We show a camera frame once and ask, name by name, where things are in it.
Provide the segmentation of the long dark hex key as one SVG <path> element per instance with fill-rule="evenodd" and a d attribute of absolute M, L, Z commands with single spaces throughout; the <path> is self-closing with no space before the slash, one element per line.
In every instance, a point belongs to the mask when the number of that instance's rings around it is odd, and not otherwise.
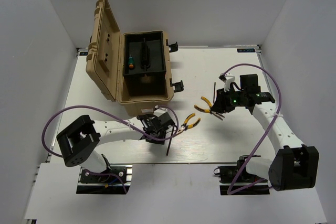
<path fill-rule="evenodd" d="M 166 156 L 169 155 L 169 151 L 170 151 L 171 144 L 172 144 L 172 139 L 173 139 L 173 136 L 174 136 L 174 134 L 176 133 L 177 130 L 178 130 L 177 126 L 172 127 L 171 135 L 170 135 L 170 138 L 169 138 L 169 143 L 168 143 L 167 150 L 166 150 Z"/>

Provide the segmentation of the yellow needle-nose pliers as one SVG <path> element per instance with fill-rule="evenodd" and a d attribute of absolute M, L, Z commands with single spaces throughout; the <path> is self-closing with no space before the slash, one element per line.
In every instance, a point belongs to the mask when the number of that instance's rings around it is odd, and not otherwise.
<path fill-rule="evenodd" d="M 183 124 L 176 130 L 176 132 L 173 134 L 173 136 L 180 135 L 184 131 L 187 131 L 189 129 L 192 129 L 192 128 L 196 127 L 200 123 L 201 118 L 198 118 L 194 123 L 189 123 L 189 120 L 191 118 L 193 118 L 195 115 L 196 115 L 195 113 L 192 113 L 189 116 L 187 116 L 186 119 L 184 120 Z"/>

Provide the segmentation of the tan plastic toolbox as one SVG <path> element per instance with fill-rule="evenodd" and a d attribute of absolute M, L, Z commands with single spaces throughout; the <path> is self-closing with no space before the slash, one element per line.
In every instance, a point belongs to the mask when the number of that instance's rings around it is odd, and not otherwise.
<path fill-rule="evenodd" d="M 108 0 L 97 0 L 86 73 L 129 116 L 153 113 L 174 96 L 167 33 L 122 34 Z"/>

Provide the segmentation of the green screwdriver orange cap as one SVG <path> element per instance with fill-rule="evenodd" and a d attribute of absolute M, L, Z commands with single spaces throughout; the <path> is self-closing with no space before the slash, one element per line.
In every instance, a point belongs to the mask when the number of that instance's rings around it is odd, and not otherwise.
<path fill-rule="evenodd" d="M 132 56 L 129 56 L 128 58 L 128 67 L 129 69 L 134 69 L 134 59 Z"/>

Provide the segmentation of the straight dark hex key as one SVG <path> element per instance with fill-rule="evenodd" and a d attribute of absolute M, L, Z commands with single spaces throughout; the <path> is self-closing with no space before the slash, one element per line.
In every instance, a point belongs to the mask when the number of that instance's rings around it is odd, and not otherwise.
<path fill-rule="evenodd" d="M 216 99 L 216 82 L 214 82 L 214 87 L 213 87 L 213 103 L 215 103 Z"/>

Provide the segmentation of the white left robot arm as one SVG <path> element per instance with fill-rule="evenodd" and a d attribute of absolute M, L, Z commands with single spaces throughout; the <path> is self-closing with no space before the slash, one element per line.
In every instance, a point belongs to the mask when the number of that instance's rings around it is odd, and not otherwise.
<path fill-rule="evenodd" d="M 125 140 L 164 144 L 166 132 L 174 126 L 167 112 L 136 116 L 126 120 L 126 124 L 92 120 L 83 115 L 58 133 L 57 142 L 67 167 L 81 166 L 104 182 L 110 178 L 111 168 L 107 158 L 95 151 L 97 146 Z"/>

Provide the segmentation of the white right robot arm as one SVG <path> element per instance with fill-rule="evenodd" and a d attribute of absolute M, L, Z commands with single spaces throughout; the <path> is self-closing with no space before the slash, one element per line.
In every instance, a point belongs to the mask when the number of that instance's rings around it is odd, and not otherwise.
<path fill-rule="evenodd" d="M 260 123 L 274 148 L 275 157 L 264 159 L 259 155 L 241 156 L 233 182 L 265 179 L 276 191 L 313 188 L 316 184 L 319 152 L 298 138 L 287 122 L 277 113 L 277 104 L 269 92 L 262 92 L 256 74 L 240 76 L 240 86 L 235 77 L 222 74 L 224 87 L 216 91 L 212 112 L 229 113 L 244 107 Z"/>

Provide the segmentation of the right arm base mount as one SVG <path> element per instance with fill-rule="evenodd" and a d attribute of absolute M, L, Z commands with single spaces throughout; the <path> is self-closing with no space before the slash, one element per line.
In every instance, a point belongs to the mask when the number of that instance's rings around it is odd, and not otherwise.
<path fill-rule="evenodd" d="M 219 178 L 219 189 L 221 196 L 228 196 L 227 190 L 247 157 L 248 157 L 247 155 L 240 156 L 236 163 L 229 163 L 217 166 L 214 169 L 213 171 L 214 176 L 217 176 Z M 240 187 L 256 182 L 259 179 L 260 177 L 249 174 L 246 172 L 246 169 L 244 169 L 243 172 L 240 174 L 240 176 L 237 178 L 236 183 L 234 184 L 232 190 L 236 190 Z M 263 180 L 262 182 L 255 184 L 252 187 L 234 193 L 234 196 L 269 195 L 269 194 L 270 194 L 270 188 L 268 186 L 268 181 Z"/>

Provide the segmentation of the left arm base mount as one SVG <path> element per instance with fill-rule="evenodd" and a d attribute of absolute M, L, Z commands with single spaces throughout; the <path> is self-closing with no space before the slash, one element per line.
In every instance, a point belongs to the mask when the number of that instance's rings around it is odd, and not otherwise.
<path fill-rule="evenodd" d="M 93 175 L 85 169 L 80 170 L 76 194 L 125 195 L 132 180 L 132 165 L 111 165 L 112 175 Z"/>

